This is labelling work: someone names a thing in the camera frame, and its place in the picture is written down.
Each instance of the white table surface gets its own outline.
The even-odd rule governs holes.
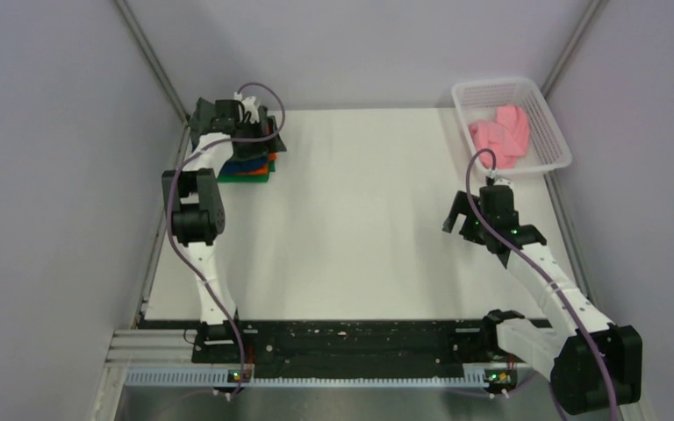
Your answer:
[[[470,158],[452,109],[291,111],[282,136],[267,183],[220,185],[220,275],[242,319],[542,317],[497,257],[457,234],[463,216],[441,230]],[[571,275],[543,177],[513,183],[521,224]],[[195,281],[164,240],[146,320],[199,319]]]

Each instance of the white wall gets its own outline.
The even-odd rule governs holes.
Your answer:
[[[611,2],[550,104],[590,282],[642,335],[649,397],[674,419],[674,2]]]
[[[109,0],[0,1],[0,420],[88,416],[180,131]]]
[[[269,84],[286,106],[451,105],[461,79],[543,83],[587,0],[130,0],[188,111]]]

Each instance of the pink sponge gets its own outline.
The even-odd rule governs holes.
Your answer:
[[[497,108],[495,121],[478,120],[469,125],[469,132],[477,151],[486,147],[494,151],[499,169],[515,167],[516,160],[528,152],[528,116],[518,105]],[[479,160],[486,168],[492,165],[489,154],[481,155]]]

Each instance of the cable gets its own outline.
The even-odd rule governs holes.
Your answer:
[[[239,104],[239,111],[241,111],[241,121],[244,121],[244,114],[246,114],[246,109],[244,108],[244,103],[242,101],[237,101],[236,103]]]
[[[535,261],[531,260],[528,256],[526,256],[513,243],[511,243],[510,241],[505,239],[505,237],[500,235],[499,232],[495,231],[495,229],[492,228],[492,226],[484,219],[484,217],[482,216],[482,212],[479,211],[477,205],[474,203],[474,198],[471,195],[471,169],[474,167],[474,161],[476,161],[479,155],[481,155],[482,153],[491,154],[492,155],[491,170],[494,171],[497,168],[497,156],[495,156],[495,153],[489,148],[480,149],[477,151],[477,153],[474,154],[474,156],[471,157],[471,161],[469,161],[469,165],[466,167],[466,198],[469,200],[469,206],[471,207],[471,210],[474,211],[474,215],[477,217],[477,219],[482,224],[484,229],[486,229],[490,234],[492,234],[492,236],[495,239],[497,239],[497,241],[504,244],[512,252],[518,254],[519,257],[523,259],[523,261],[528,263],[528,265],[530,265],[531,268],[533,268],[536,272],[538,272],[539,275],[541,275],[541,277],[544,278],[547,284],[549,284],[554,289],[554,291],[556,292],[556,296],[560,299],[560,301],[562,301],[564,308],[570,314],[572,320],[575,321],[575,325],[579,329],[580,334],[583,335],[585,343],[587,343],[588,348],[591,350],[593,357],[595,358],[596,364],[598,364],[600,373],[601,375],[603,375],[603,382],[606,384],[606,393],[608,394],[608,407],[611,414],[610,416],[611,421],[618,421],[619,409],[616,403],[616,391],[613,389],[613,382],[611,381],[611,376],[608,374],[606,362],[603,361],[603,357],[600,355],[598,346],[595,344],[595,341],[593,340],[591,334],[585,329],[583,321],[580,320],[580,317],[577,315],[577,312],[575,311],[574,308],[572,308],[572,304],[570,304],[570,301],[567,299],[567,296],[564,295],[564,293],[556,285],[554,279],[552,279],[551,276],[549,276],[549,274],[547,274],[544,269],[542,269],[539,265],[537,265]]]
[[[185,342],[187,342],[188,344],[194,346],[194,345],[195,345],[194,342],[190,342],[190,341],[187,340],[187,331],[188,331],[188,330],[189,330],[189,329],[185,329],[184,332],[182,332],[182,339],[183,339]]]
[[[240,360],[240,365],[241,365],[241,373],[246,373],[245,369],[245,354],[244,354],[244,340],[241,338],[241,332],[239,331],[239,328],[236,327],[236,323],[233,321],[233,317],[231,314],[228,313],[228,310],[226,310],[226,307],[220,302],[219,298],[216,296],[216,293],[213,292],[213,289],[211,288],[211,285],[208,283],[208,280],[205,279],[205,275],[203,275],[202,272],[200,272],[200,269],[196,268],[195,265],[192,264],[185,256],[182,251],[180,251],[179,246],[176,244],[176,241],[174,240],[174,234],[172,234],[172,209],[173,209],[173,203],[174,203],[174,197],[176,196],[176,185],[179,182],[179,176],[182,173],[184,167],[186,167],[188,164],[196,160],[197,158],[200,157],[204,152],[210,150],[216,145],[220,145],[221,143],[226,143],[226,142],[245,142],[245,143],[254,143],[254,142],[264,142],[266,140],[273,139],[275,136],[280,134],[280,131],[285,127],[285,106],[283,105],[283,101],[280,99],[280,97],[275,93],[274,90],[270,89],[268,86],[259,83],[259,82],[249,82],[241,85],[239,90],[237,90],[237,93],[241,93],[244,88],[248,88],[250,86],[258,86],[260,88],[263,88],[267,90],[272,96],[277,100],[277,104],[280,106],[280,111],[281,111],[281,121],[280,121],[280,126],[272,132],[271,134],[264,136],[262,138],[229,138],[229,139],[220,139],[220,140],[215,140],[208,145],[205,145],[205,147],[202,147],[198,149],[195,153],[193,153],[188,159],[184,160],[182,164],[176,169],[174,177],[172,177],[172,183],[171,183],[171,188],[169,189],[169,199],[167,203],[167,238],[169,240],[169,244],[172,246],[172,250],[174,250],[175,254],[179,259],[187,265],[188,268],[192,270],[192,272],[195,272],[195,275],[197,275],[198,278],[200,278],[200,281],[203,283],[205,286],[205,290],[208,291],[208,295],[211,296],[213,299],[213,302],[219,307],[223,315],[226,317],[226,320],[228,320],[228,323],[231,325],[231,328],[233,330],[233,336],[236,337],[236,343],[239,345],[239,360]],[[239,382],[236,385],[236,389],[232,392],[231,395],[236,395],[241,391],[241,382],[245,376],[242,375],[239,378]]]
[[[448,389],[447,391],[450,393],[453,393],[454,395],[458,396],[466,396],[466,397],[474,397],[477,399],[494,399],[494,398],[510,398],[510,396],[518,394],[521,390],[525,389],[528,385],[530,385],[533,382],[533,379],[537,377],[538,373],[533,373],[529,377],[526,377],[526,379],[523,380],[523,382],[520,382],[520,384],[512,390],[509,390],[506,394],[503,393],[497,393],[497,394],[492,394],[492,393],[486,393],[486,392],[467,392],[466,390],[458,390],[458,389]],[[561,406],[559,406],[559,402],[556,401],[556,397],[554,396],[554,390],[551,388],[551,385],[549,385],[549,393],[551,394],[551,398],[554,401],[554,407],[556,409],[556,413],[559,414],[559,418],[562,419],[562,421],[567,421],[567,415],[564,413],[564,410],[562,409]]]

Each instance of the basket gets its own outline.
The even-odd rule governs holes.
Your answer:
[[[469,124],[479,119],[495,119],[495,110],[514,103],[528,115],[531,129],[528,154],[518,158],[514,168],[500,169],[503,176],[540,174],[571,164],[572,154],[559,126],[551,115],[539,87],[531,80],[515,77],[492,81],[457,83],[451,90],[461,130],[471,153],[477,151],[469,133]],[[483,172],[489,171],[480,160],[475,163]]]

